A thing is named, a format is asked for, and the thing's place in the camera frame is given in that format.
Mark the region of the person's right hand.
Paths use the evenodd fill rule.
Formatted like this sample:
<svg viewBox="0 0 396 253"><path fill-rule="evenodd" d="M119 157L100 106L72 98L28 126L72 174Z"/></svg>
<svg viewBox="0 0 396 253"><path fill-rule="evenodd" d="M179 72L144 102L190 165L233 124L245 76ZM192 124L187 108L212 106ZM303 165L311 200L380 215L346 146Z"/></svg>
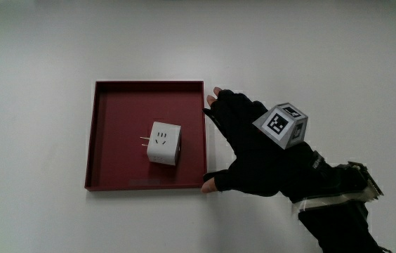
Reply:
<svg viewBox="0 0 396 253"><path fill-rule="evenodd" d="M210 108L203 112L230 144L235 161L228 169L205 174L203 193L238 190L263 197L278 192L296 197L324 180L312 168L315 154L307 143L284 150L253 125L268 111L262 103L228 89L216 87L213 92L206 98Z"/></svg>

